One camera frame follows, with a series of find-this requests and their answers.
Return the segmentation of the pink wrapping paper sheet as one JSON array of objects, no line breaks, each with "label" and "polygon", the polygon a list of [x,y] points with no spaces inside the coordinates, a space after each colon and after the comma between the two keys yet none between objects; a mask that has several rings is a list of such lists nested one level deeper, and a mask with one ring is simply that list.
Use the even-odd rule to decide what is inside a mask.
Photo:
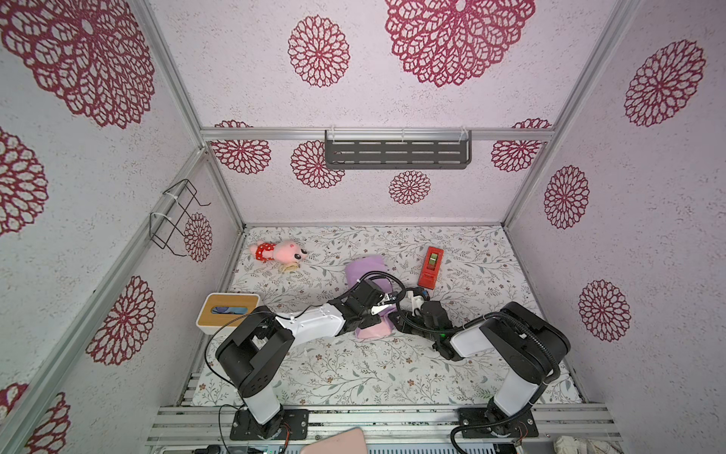
[{"label": "pink wrapping paper sheet", "polygon": [[[369,255],[350,262],[345,267],[345,276],[348,287],[351,288],[357,280],[367,272],[387,272],[382,255]],[[357,328],[355,338],[360,342],[368,342],[387,338],[393,334],[394,325],[388,318],[389,310],[384,310],[377,315],[377,323],[367,328]]]}]

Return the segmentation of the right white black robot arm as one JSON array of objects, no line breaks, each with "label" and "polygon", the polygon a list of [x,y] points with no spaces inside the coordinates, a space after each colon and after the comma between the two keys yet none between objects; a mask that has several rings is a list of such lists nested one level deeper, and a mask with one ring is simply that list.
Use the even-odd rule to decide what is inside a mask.
[{"label": "right white black robot arm", "polygon": [[500,310],[455,327],[439,301],[422,288],[403,289],[393,299],[396,328],[427,338],[448,361],[463,361],[495,351],[510,367],[491,398],[487,422],[505,424],[526,414],[551,382],[561,376],[560,363],[571,351],[563,332],[524,306],[509,302]]}]

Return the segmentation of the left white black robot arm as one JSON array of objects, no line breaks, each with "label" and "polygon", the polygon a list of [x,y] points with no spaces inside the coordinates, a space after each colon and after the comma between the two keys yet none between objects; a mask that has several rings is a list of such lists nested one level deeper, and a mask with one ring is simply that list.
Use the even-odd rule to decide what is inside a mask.
[{"label": "left white black robot arm", "polygon": [[236,319],[239,325],[221,342],[215,360],[259,426],[277,425],[283,407],[271,385],[293,347],[335,338],[369,327],[381,306],[400,303],[405,284],[388,272],[366,272],[342,295],[298,314],[282,315],[267,306]]}]

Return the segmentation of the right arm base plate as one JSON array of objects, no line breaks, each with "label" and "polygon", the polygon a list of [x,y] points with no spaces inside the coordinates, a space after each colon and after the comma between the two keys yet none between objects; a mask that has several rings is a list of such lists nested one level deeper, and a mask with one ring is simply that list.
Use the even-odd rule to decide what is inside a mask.
[{"label": "right arm base plate", "polygon": [[537,428],[531,410],[520,410],[507,416],[494,408],[460,408],[457,410],[461,436],[478,438],[537,438]]}]

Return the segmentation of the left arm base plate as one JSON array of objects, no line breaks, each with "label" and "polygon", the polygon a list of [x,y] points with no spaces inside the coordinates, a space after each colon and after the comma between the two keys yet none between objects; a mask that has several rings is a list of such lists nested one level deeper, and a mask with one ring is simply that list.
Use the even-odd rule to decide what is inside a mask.
[{"label": "left arm base plate", "polygon": [[299,441],[307,437],[308,410],[279,410],[270,421],[261,424],[248,410],[234,414],[230,432],[232,441]]}]

